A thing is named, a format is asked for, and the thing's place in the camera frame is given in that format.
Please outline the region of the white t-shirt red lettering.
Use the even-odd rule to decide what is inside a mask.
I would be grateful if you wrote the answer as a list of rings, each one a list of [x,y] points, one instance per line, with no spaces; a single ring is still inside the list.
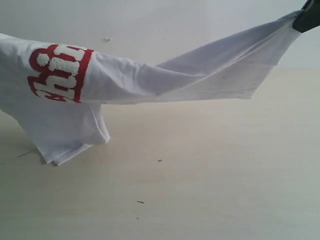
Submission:
[[[101,107],[250,99],[300,36],[292,12],[156,66],[92,49],[0,36],[0,108],[47,163],[110,140]]]

